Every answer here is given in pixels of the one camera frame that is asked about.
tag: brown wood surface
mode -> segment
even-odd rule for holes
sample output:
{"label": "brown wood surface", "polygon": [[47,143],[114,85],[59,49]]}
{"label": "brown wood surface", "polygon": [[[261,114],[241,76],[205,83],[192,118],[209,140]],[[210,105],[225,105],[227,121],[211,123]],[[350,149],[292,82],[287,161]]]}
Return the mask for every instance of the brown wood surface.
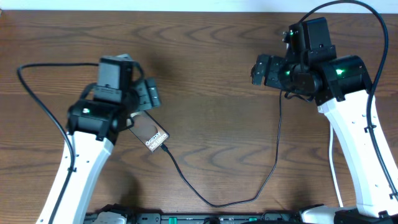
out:
{"label": "brown wood surface", "polygon": [[[275,154],[277,90],[251,84],[258,54],[283,55],[281,33],[303,14],[6,11],[0,17],[0,222],[36,221],[52,186],[63,139],[21,87],[16,68],[32,62],[97,62],[129,53],[156,77],[163,101],[151,115],[170,133],[167,145],[187,179],[209,201],[251,198]],[[328,19],[338,55],[357,54],[374,77],[381,28],[371,14]],[[398,157],[398,15],[384,15],[390,47],[377,109]],[[25,79],[62,124],[95,68],[34,68]],[[165,152],[151,154],[123,132],[95,188],[89,211],[108,203],[187,212],[263,212],[315,203],[337,206],[328,164],[328,121],[314,103],[283,100],[279,164],[254,203],[214,209],[182,182]],[[335,141],[345,205],[353,184]]]}

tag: white wall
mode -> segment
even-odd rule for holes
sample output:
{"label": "white wall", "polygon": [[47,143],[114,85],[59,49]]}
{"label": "white wall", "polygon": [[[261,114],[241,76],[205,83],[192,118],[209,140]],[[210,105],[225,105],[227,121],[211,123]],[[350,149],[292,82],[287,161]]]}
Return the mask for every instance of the white wall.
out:
{"label": "white wall", "polygon": [[[308,12],[329,0],[0,0],[8,9],[199,11],[199,12]],[[398,0],[363,0],[380,13],[398,13]],[[354,4],[328,6],[320,12],[368,12]]]}

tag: white cable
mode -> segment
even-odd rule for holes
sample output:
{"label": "white cable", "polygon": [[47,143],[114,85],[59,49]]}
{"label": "white cable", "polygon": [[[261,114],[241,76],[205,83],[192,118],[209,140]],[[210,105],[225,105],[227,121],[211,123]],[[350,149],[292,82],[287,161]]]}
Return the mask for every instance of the white cable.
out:
{"label": "white cable", "polygon": [[329,141],[329,163],[331,176],[333,178],[333,183],[335,184],[337,200],[340,207],[343,207],[343,201],[341,200],[340,190],[338,189],[335,166],[333,165],[333,126],[330,124],[330,141]]}

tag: wood grain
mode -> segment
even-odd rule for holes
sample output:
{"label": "wood grain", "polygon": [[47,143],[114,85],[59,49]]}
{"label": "wood grain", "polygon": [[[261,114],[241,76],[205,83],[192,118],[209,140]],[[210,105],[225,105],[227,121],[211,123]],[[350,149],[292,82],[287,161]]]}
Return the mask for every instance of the wood grain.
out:
{"label": "wood grain", "polygon": [[[167,145],[184,174],[213,203],[254,196],[273,165],[278,91],[253,86],[258,54],[283,55],[280,35],[303,14],[199,12],[7,11],[0,18],[0,222],[36,221],[55,177],[63,141],[22,89],[16,68],[32,62],[95,62],[129,53],[155,77],[163,105],[151,115],[170,133]],[[338,55],[359,55],[373,76],[382,54],[381,29],[368,14],[328,19]],[[398,16],[383,15],[390,48],[377,108],[398,156]],[[35,68],[25,79],[62,124],[67,108],[95,68]],[[165,152],[151,154],[131,133],[120,134],[90,203],[165,213],[337,206],[328,165],[328,121],[315,104],[283,100],[279,164],[257,201],[213,209],[181,181]],[[335,166],[345,205],[355,204],[338,141]]]}

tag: green light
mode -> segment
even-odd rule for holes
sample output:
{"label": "green light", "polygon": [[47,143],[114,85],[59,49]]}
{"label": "green light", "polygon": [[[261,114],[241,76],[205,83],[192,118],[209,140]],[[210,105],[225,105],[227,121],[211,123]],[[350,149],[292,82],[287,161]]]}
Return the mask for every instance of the green light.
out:
{"label": "green light", "polygon": [[341,70],[341,69],[336,69],[336,73],[337,73],[337,75],[341,75],[343,72],[344,72],[344,70]]}

